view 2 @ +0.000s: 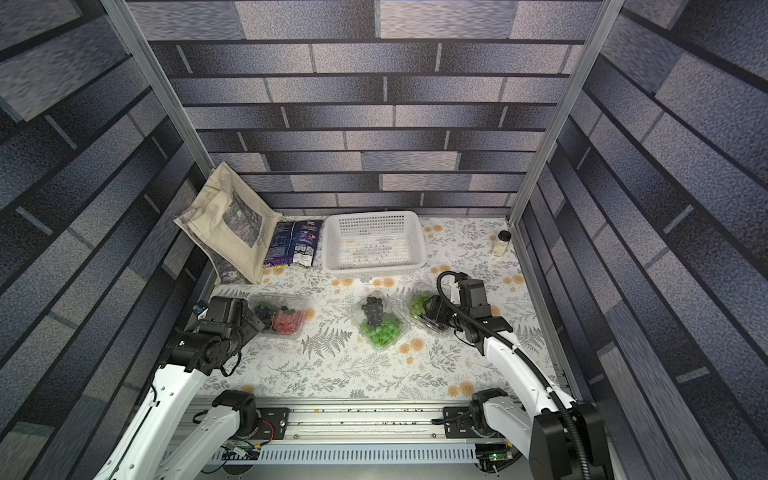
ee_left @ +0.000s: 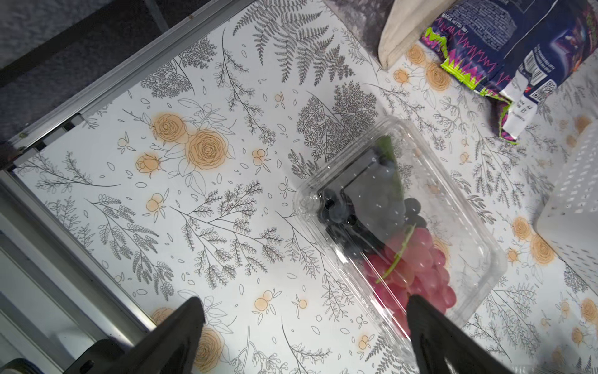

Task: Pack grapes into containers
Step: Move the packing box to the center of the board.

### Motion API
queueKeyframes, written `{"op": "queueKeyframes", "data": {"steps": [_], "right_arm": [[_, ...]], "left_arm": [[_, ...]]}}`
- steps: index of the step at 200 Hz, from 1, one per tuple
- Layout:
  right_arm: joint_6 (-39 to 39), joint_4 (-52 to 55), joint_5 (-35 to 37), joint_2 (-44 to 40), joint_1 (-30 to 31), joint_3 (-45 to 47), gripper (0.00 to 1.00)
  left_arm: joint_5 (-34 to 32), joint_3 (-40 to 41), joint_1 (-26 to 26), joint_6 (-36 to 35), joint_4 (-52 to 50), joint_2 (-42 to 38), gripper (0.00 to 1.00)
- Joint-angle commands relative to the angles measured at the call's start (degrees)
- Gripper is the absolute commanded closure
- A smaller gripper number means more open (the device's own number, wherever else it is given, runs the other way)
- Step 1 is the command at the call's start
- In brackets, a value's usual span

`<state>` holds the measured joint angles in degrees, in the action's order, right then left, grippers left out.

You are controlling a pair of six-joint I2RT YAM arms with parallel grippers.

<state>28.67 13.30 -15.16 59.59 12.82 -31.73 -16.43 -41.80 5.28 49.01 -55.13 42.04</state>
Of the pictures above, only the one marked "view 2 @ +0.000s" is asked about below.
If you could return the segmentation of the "dark blue grape bunch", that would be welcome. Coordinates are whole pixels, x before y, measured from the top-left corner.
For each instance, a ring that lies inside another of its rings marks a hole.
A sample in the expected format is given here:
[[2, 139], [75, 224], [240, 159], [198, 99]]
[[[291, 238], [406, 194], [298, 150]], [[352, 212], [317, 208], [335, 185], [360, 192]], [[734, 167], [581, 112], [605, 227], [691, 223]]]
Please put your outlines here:
[[262, 327], [266, 330], [270, 330], [273, 325], [274, 317], [277, 313], [277, 308], [270, 303], [258, 303], [253, 309], [254, 315], [259, 320]]

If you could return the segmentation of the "clear plastic clamshell container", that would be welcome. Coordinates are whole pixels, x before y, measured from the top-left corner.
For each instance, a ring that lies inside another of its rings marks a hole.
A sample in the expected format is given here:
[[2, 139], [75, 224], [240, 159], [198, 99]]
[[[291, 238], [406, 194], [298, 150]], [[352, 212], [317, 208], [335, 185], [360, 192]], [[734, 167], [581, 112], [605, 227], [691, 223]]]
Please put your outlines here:
[[299, 336], [307, 320], [310, 302], [296, 295], [255, 294], [248, 297], [251, 320], [260, 332], [285, 338]]

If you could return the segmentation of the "red grape bunch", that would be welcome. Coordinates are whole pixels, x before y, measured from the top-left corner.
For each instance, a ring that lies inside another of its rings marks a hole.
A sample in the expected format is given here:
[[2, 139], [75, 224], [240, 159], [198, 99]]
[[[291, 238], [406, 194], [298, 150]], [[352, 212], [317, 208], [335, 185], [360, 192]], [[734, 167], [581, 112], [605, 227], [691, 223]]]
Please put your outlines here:
[[274, 317], [272, 329], [279, 335], [294, 335], [299, 332], [304, 320], [304, 310], [280, 309]]

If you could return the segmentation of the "bright green grape bunch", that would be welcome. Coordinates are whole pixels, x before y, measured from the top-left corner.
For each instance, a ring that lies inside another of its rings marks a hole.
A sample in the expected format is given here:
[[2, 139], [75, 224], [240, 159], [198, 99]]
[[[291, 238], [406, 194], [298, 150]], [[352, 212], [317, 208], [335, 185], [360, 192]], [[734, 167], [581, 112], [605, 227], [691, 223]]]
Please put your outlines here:
[[363, 322], [360, 330], [374, 347], [385, 348], [401, 336], [403, 326], [404, 324], [398, 318], [387, 316], [376, 328], [371, 328], [368, 322]]

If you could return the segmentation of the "small dark grape bunch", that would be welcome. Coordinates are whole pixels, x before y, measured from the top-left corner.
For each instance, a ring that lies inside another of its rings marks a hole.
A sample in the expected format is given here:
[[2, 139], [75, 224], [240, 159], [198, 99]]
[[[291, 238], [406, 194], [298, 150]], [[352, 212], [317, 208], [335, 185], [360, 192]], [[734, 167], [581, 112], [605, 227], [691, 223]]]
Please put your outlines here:
[[361, 310], [365, 315], [368, 328], [375, 330], [383, 321], [384, 300], [379, 297], [369, 296], [361, 306]]

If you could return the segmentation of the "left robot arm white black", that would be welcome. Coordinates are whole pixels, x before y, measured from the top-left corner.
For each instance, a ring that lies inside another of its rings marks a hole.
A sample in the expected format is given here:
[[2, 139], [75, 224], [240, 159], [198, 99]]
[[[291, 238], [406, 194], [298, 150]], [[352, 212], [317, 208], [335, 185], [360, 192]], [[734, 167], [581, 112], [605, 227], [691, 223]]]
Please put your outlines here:
[[194, 479], [230, 441], [246, 440], [261, 424], [252, 393], [226, 390], [201, 421], [166, 456], [173, 435], [197, 392], [263, 329], [239, 298], [213, 297], [200, 317], [178, 333], [161, 355], [150, 391], [136, 415], [95, 475], [97, 479]]

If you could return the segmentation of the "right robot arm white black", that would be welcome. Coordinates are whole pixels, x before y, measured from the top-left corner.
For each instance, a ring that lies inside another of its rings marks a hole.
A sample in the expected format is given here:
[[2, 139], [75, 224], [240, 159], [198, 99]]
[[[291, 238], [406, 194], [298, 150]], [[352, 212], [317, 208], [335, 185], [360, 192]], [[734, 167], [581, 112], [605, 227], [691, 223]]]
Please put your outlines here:
[[613, 479], [605, 421], [588, 401], [574, 399], [524, 352], [511, 325], [492, 313], [484, 282], [443, 272], [434, 312], [462, 333], [503, 375], [514, 395], [477, 392], [469, 407], [473, 428], [498, 434], [524, 457], [535, 479]]

